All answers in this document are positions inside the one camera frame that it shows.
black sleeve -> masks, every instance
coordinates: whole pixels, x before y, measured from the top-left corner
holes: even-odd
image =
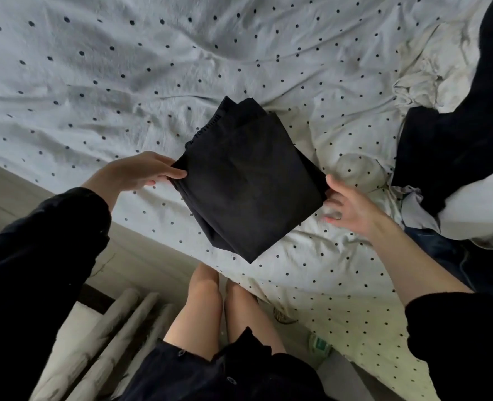
[[[85,188],[56,195],[0,233],[0,394],[27,400],[96,256],[111,215]]]
[[[493,399],[493,297],[441,293],[406,307],[408,347],[442,401]]]

bed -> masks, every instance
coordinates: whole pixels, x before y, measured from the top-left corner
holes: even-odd
[[[0,0],[0,166],[59,193],[116,158],[178,158],[223,96],[253,97],[400,222],[398,45],[474,1]],[[241,283],[405,399],[436,399],[382,263],[323,214],[251,265],[211,247],[168,185],[122,195],[113,219]]]

person's left hand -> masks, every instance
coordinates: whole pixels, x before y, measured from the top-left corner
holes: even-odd
[[[185,170],[171,167],[175,162],[167,156],[146,151],[135,156],[112,161],[98,170],[82,187],[93,190],[108,203],[112,211],[122,191],[138,190],[157,181],[182,179]]]

person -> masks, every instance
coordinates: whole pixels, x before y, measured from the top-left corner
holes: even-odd
[[[82,187],[41,203],[0,233],[0,396],[25,400],[44,368],[96,256],[122,191],[187,174],[153,152],[119,159]],[[327,176],[324,220],[370,240],[405,305],[408,346],[428,363],[440,399],[493,399],[493,298],[475,294],[427,256],[365,195]],[[257,299],[200,264],[163,342],[123,401],[328,399],[315,371],[285,353]],[[230,344],[218,347],[221,313]]]

bare leg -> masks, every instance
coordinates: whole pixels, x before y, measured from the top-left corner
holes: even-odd
[[[285,353],[282,339],[257,298],[231,280],[226,284],[226,294],[224,311],[229,343],[235,342],[249,327],[261,343],[270,346],[272,354]]]
[[[187,303],[163,341],[211,360],[219,351],[222,313],[219,273],[200,263],[191,276]]]

